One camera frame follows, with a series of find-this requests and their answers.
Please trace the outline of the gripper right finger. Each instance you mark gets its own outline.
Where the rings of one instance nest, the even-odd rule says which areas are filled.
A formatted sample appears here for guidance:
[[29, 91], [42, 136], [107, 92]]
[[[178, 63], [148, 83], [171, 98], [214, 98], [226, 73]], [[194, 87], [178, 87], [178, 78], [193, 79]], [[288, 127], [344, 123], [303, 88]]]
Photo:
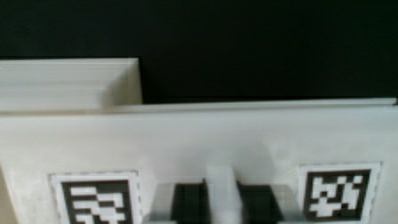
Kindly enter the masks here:
[[297, 221], [294, 193], [287, 185], [237, 182], [242, 199], [242, 223], [285, 224]]

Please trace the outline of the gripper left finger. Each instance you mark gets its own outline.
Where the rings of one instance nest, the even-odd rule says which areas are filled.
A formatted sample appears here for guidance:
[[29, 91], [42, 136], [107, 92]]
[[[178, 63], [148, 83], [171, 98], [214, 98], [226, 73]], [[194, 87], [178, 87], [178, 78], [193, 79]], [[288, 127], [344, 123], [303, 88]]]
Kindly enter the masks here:
[[207, 181], [162, 183], [157, 187], [150, 224], [210, 224]]

